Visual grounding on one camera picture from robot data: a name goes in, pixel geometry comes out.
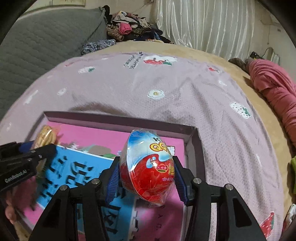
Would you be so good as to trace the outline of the tan bed sheet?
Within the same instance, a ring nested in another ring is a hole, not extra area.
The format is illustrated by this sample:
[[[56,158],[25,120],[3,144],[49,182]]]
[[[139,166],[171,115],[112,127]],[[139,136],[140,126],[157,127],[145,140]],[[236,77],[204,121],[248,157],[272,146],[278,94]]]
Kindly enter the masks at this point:
[[[293,203],[293,197],[290,194],[290,190],[292,189],[290,187],[292,184],[292,172],[290,171],[289,163],[291,158],[295,156],[294,146],[291,144],[281,121],[278,119],[277,115],[274,114],[273,109],[268,105],[265,99],[253,89],[250,76],[221,57],[174,44],[126,41],[96,51],[92,53],[92,55],[98,56],[111,53],[131,53],[138,51],[206,62],[210,65],[222,68],[234,81],[236,81],[260,115],[272,142],[282,178],[284,213],[287,213],[289,207]]]

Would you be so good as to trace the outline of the yellow snack cake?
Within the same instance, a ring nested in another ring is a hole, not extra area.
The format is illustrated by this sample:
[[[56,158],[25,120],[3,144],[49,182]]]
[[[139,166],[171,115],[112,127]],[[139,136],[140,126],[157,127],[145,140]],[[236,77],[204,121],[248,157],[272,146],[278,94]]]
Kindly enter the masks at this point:
[[[57,139],[58,130],[48,125],[44,125],[34,140],[31,150],[54,144]]]

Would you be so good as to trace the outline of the pink rolled quilt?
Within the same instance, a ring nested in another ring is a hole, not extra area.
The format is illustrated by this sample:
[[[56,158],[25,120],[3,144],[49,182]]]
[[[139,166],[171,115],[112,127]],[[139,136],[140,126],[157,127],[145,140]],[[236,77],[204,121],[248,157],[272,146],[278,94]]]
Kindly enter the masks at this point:
[[[295,83],[281,66],[264,59],[247,63],[251,83],[273,108],[295,145]]]

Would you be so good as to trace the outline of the red white chocolate egg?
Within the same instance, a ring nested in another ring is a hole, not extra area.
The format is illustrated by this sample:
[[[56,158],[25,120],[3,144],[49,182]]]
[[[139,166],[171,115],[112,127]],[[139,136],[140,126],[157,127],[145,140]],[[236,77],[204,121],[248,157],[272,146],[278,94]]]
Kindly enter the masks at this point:
[[[163,206],[174,185],[173,156],[155,133],[133,130],[120,154],[119,172],[123,187],[150,203]]]

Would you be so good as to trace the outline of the grey quilted headboard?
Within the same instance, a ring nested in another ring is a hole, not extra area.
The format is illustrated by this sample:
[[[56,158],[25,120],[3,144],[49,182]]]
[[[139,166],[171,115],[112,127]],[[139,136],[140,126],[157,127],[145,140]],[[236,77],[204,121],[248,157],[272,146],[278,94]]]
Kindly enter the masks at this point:
[[[1,117],[40,76],[106,39],[103,8],[55,9],[16,21],[1,43]]]

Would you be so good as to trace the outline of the white sheer curtain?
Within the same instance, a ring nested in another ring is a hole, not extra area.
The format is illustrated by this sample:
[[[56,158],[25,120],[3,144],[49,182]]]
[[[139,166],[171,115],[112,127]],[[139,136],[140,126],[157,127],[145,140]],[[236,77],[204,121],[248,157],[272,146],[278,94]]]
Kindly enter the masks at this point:
[[[176,45],[226,60],[259,53],[263,42],[257,1],[154,1],[154,19]]]

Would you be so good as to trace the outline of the red white scrunchie toy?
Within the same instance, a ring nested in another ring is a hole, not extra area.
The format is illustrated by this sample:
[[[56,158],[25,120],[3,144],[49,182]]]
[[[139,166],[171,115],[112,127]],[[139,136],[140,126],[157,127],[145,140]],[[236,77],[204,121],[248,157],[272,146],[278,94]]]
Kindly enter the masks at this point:
[[[282,231],[286,231],[288,227],[291,225],[293,219],[295,218],[296,214],[296,204],[292,204],[285,216],[284,222],[283,222],[283,229]]]

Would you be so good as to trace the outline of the pink strawberry print blanket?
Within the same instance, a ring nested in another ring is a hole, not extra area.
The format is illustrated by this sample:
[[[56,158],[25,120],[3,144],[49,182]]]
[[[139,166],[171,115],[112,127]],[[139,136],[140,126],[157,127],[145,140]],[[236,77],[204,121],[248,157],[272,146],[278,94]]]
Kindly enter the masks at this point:
[[[1,143],[24,141],[46,110],[104,113],[198,129],[206,179],[233,184],[268,240],[279,240],[283,187],[266,128],[237,83],[221,68],[149,53],[88,54],[38,78],[1,121]]]

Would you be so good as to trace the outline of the shallow grey cardboard tray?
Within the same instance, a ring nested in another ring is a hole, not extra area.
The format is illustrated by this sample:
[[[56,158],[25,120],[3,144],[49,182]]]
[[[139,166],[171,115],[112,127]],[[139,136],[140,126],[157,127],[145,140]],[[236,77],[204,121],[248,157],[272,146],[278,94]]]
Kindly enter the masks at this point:
[[[127,118],[124,116],[71,113],[63,111],[45,111],[44,116],[57,123],[65,123],[75,126],[100,128],[109,131],[132,132],[145,129],[158,136],[170,138],[182,138],[189,150],[188,160],[196,165],[194,177],[206,181],[204,156],[198,129],[194,126],[166,123],[163,121],[145,120],[140,118]]]

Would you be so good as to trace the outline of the green fleece blanket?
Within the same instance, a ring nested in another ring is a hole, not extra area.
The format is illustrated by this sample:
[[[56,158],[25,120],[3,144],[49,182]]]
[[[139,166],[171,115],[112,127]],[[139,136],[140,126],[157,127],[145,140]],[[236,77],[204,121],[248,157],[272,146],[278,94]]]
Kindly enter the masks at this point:
[[[296,156],[290,161],[292,173],[293,173],[293,194],[296,194]]]

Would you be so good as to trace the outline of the blue patterned cloth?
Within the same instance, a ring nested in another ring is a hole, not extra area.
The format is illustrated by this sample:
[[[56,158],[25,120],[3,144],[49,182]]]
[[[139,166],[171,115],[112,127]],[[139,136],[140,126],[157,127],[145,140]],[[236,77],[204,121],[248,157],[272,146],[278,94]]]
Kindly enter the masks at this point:
[[[114,39],[111,40],[98,40],[96,42],[88,42],[82,46],[80,51],[81,55],[86,55],[88,53],[93,53],[116,44]]]

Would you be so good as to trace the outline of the pink and blue book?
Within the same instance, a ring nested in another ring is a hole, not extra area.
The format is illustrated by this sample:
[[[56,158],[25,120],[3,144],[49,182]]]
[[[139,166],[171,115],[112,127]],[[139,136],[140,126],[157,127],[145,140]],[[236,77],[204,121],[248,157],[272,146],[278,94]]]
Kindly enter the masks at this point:
[[[120,155],[128,133],[50,122],[59,131],[57,156],[46,163],[37,180],[37,203],[23,208],[23,220],[34,228],[46,205],[64,184],[73,188],[96,178]],[[110,207],[102,209],[111,240],[180,240],[184,206],[173,189],[166,204],[147,202],[119,188]]]

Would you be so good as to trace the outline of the pile of clothes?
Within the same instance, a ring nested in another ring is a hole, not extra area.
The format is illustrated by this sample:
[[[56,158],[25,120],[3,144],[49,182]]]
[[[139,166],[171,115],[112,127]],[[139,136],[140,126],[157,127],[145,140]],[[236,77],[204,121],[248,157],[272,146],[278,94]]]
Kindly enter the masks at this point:
[[[149,23],[145,17],[133,13],[118,11],[111,14],[108,5],[103,6],[105,11],[106,34],[116,42],[124,41],[151,41],[171,44],[172,41],[163,36],[163,31],[156,25]]]

